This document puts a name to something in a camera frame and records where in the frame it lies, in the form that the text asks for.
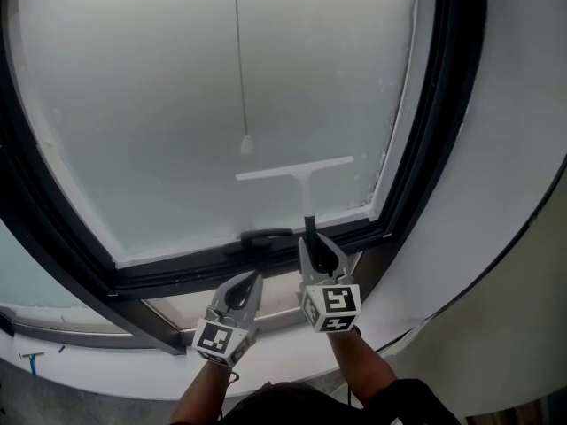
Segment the person's left forearm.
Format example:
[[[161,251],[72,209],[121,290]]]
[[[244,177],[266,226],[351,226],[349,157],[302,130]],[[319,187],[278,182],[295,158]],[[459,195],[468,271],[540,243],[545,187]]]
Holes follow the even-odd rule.
[[[220,417],[232,369],[206,362],[183,393],[170,425],[213,425]]]

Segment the clear window pane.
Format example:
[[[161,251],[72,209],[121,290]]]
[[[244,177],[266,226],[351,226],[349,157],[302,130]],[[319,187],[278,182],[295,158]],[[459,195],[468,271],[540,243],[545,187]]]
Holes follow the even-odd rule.
[[[299,271],[269,277],[263,281],[260,309],[256,321],[260,332],[302,325],[306,318],[299,309]],[[204,290],[178,296],[146,299],[145,303],[182,331],[194,329],[204,317],[215,290]]]
[[[70,307],[16,307],[10,310],[12,320],[18,324],[63,331],[127,334],[90,308]]]

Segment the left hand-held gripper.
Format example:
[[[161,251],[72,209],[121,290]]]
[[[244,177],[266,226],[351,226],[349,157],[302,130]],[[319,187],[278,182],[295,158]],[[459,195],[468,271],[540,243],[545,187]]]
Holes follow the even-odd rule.
[[[238,274],[218,287],[192,341],[201,358],[225,367],[234,367],[243,358],[256,342],[262,291],[257,271]]]

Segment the wooden cabinet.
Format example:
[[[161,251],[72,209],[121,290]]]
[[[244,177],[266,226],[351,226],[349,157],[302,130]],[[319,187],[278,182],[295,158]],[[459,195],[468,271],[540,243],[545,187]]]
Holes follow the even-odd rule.
[[[545,399],[536,399],[519,406],[493,413],[468,416],[465,425],[549,425],[548,405]]]

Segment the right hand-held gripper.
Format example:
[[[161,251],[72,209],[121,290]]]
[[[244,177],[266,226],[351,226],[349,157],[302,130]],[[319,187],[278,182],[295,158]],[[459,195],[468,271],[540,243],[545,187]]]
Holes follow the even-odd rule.
[[[315,332],[345,332],[361,313],[360,287],[349,275],[346,254],[327,236],[318,238],[299,239],[299,307]]]

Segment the person's black shirt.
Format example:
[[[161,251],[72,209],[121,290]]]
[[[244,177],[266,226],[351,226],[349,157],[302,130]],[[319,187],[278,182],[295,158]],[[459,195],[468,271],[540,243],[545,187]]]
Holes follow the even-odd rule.
[[[362,409],[302,382],[267,383],[213,425],[461,425],[424,382],[398,379]]]

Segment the small blue squeegee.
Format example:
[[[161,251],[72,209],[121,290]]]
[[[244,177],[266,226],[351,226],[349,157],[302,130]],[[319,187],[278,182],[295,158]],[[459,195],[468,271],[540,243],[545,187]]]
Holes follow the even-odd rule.
[[[19,357],[21,359],[26,359],[29,362],[31,375],[37,376],[35,361],[38,357],[41,357],[44,354],[45,354],[45,352],[32,352],[32,353],[20,354]]]

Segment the person's right forearm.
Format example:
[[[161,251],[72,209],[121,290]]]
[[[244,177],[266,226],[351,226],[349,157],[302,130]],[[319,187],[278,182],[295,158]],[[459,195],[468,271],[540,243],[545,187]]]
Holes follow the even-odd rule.
[[[327,337],[341,374],[364,407],[397,380],[390,365],[355,330],[329,333]]]

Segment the white squeegee dark green handle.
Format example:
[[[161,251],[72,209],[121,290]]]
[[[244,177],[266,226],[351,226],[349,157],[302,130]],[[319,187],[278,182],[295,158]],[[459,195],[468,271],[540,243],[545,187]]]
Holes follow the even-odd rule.
[[[240,173],[236,174],[236,178],[238,181],[259,180],[280,176],[292,176],[297,179],[299,181],[301,190],[302,209],[306,229],[305,238],[307,238],[310,242],[313,242],[316,238],[318,238],[318,235],[316,232],[315,214],[313,212],[313,206],[310,197],[310,175],[313,171],[323,170],[334,166],[341,166],[349,164],[351,162],[353,162],[353,157],[346,156],[341,158],[332,158],[304,164],[297,164],[293,166],[265,169],[256,172]]]

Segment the frosted window glass pane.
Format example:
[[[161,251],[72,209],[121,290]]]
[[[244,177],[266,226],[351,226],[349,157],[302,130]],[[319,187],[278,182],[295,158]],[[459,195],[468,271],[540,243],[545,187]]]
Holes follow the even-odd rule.
[[[375,220],[416,0],[8,0],[19,101],[50,172],[118,267],[303,225]]]

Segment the black window frame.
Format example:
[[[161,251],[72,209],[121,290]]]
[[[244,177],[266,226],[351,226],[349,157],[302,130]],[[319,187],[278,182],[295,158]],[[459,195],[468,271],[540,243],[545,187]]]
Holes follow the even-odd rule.
[[[487,0],[434,0],[431,46],[416,115],[400,167],[374,223],[324,229],[347,254],[358,254],[354,278],[367,298],[423,212],[453,149],[478,71]],[[191,344],[146,299],[218,287],[256,270],[267,277],[299,264],[298,235],[268,250],[227,257],[223,247],[141,267],[116,268],[80,223],[41,159],[19,103],[7,44],[7,3],[0,0],[0,220],[59,284],[127,334],[63,331],[18,324],[0,308],[0,330],[57,344],[105,349],[159,349],[182,355]]]

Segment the wide frosted window pane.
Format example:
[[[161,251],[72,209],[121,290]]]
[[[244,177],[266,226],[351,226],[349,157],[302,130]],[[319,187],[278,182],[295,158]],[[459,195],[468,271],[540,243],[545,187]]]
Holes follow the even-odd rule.
[[[53,308],[85,307],[35,261],[1,220],[0,303]]]

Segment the white window sill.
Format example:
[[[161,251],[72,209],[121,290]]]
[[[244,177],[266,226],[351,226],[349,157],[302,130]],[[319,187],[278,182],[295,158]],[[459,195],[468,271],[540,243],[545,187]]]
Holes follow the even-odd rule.
[[[45,352],[35,361],[37,376],[79,390],[116,397],[176,400],[205,361],[194,349],[182,356],[159,350],[103,350],[47,343],[0,330],[0,360],[30,373],[20,354]],[[236,396],[267,381],[303,381],[337,368],[328,340],[301,326],[263,337],[237,363]]]

